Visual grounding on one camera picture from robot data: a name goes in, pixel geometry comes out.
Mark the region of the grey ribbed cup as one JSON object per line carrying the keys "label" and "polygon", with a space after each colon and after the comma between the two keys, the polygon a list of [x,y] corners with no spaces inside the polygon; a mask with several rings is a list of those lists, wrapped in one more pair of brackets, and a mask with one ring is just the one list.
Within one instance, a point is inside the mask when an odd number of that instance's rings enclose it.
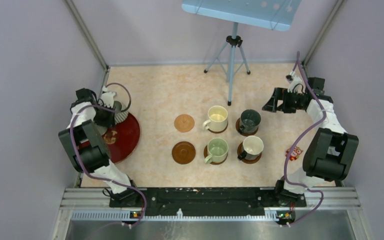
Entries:
{"label": "grey ribbed cup", "polygon": [[116,100],[114,102],[113,107],[114,107],[114,111],[115,111],[115,113],[114,113],[115,124],[117,125],[117,124],[124,122],[129,115],[128,110],[125,110],[126,106],[123,103]]}

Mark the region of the dark grey cup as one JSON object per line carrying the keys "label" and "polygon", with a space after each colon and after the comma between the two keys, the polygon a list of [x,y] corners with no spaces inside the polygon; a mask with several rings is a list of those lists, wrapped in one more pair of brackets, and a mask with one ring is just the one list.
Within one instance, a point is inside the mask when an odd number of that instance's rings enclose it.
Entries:
{"label": "dark grey cup", "polygon": [[254,109],[246,109],[240,115],[240,131],[252,133],[261,122],[261,115]]}

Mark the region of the dark wooden coaster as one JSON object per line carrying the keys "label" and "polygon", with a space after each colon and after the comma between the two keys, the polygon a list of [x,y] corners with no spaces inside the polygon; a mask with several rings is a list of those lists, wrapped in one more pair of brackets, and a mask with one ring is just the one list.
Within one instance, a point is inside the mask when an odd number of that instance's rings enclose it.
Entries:
{"label": "dark wooden coaster", "polygon": [[213,131],[211,129],[208,129],[209,132],[213,133],[213,134],[221,134],[223,133],[224,131],[226,131],[226,129],[228,129],[228,125],[223,129],[223,130],[220,130],[220,131]]}
{"label": "dark wooden coaster", "polygon": [[196,149],[192,143],[180,141],[172,148],[171,155],[176,163],[186,165],[195,159]]}
{"label": "dark wooden coaster", "polygon": [[205,148],[204,148],[204,150],[203,150],[203,156],[204,156],[204,163],[205,163],[205,164],[211,164],[211,165],[215,165],[215,166],[216,166],[216,165],[221,165],[221,164],[223,164],[223,163],[227,160],[229,154],[227,153],[227,154],[225,155],[223,161],[220,161],[220,162],[213,162],[213,161],[211,161],[210,158],[208,158],[208,156],[209,156],[209,153],[208,153],[208,147],[205,146]]}
{"label": "dark wooden coaster", "polygon": [[243,163],[246,163],[246,164],[255,164],[257,163],[261,157],[262,157],[262,153],[260,153],[259,155],[255,155],[255,158],[254,159],[247,159],[246,157],[244,158],[241,158],[239,159],[239,157],[241,156],[241,154],[244,152],[245,150],[243,149],[243,143],[241,142],[239,144],[239,146],[237,147],[237,150],[236,150],[236,153],[237,153],[237,159],[240,161],[240,162],[243,162]]}
{"label": "dark wooden coaster", "polygon": [[257,127],[257,128],[255,129],[255,131],[253,131],[253,132],[241,132],[241,131],[240,131],[240,121],[241,121],[241,119],[238,118],[238,119],[236,120],[236,123],[235,123],[235,129],[236,129],[236,131],[237,131],[240,135],[245,136],[245,137],[248,137],[248,136],[254,136],[254,135],[258,132],[259,127]]}

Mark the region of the white cup dark inside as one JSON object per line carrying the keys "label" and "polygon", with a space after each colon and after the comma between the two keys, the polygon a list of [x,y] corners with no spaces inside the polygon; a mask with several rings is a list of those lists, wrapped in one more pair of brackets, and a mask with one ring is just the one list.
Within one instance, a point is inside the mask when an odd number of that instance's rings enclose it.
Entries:
{"label": "white cup dark inside", "polygon": [[255,135],[247,136],[242,143],[244,152],[239,159],[247,158],[252,160],[264,150],[263,140]]}

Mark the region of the cream mug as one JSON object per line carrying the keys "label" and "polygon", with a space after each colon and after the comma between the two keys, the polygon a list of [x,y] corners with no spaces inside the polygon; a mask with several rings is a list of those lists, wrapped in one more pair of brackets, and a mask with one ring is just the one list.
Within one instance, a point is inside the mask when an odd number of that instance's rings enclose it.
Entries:
{"label": "cream mug", "polygon": [[208,119],[203,122],[202,128],[206,131],[221,131],[228,125],[228,116],[228,111],[223,106],[212,106],[207,112]]}

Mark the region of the light green mug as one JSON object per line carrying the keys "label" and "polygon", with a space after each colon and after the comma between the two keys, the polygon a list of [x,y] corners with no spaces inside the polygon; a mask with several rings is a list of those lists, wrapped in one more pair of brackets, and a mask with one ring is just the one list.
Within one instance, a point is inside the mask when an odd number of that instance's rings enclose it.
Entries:
{"label": "light green mug", "polygon": [[224,157],[229,152],[227,141],[220,137],[211,139],[206,146],[209,153],[208,158],[213,162],[223,161]]}

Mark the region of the light wooden coaster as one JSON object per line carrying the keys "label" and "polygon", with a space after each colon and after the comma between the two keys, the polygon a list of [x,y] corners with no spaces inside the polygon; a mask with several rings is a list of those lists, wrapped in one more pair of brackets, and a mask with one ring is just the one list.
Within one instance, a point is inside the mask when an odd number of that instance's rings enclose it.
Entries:
{"label": "light wooden coaster", "polygon": [[181,133],[189,132],[194,126],[195,120],[189,114],[180,114],[174,120],[174,127]]}

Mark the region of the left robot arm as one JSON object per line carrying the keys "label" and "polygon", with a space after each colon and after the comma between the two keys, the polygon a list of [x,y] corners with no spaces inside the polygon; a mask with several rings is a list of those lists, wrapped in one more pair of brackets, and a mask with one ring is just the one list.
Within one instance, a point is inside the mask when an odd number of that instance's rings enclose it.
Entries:
{"label": "left robot arm", "polygon": [[108,186],[103,190],[113,201],[123,201],[134,207],[140,202],[140,193],[135,190],[131,178],[121,172],[112,162],[111,151],[104,134],[115,127],[119,114],[127,114],[129,107],[115,98],[117,93],[102,88],[102,94],[88,88],[76,91],[76,101],[70,106],[71,119],[58,138],[69,161],[79,173],[100,180]]}

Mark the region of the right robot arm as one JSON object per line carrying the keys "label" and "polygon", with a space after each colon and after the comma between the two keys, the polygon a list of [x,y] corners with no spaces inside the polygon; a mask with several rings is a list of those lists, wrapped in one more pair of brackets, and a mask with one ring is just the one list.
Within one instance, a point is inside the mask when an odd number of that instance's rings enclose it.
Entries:
{"label": "right robot arm", "polygon": [[344,180],[359,145],[359,138],[347,133],[339,123],[334,101],[324,92],[325,79],[311,77],[305,83],[292,73],[286,79],[289,86],[276,87],[262,110],[285,114],[304,110],[317,131],[304,154],[302,167],[276,182],[273,200],[279,206],[301,200],[307,187]]}

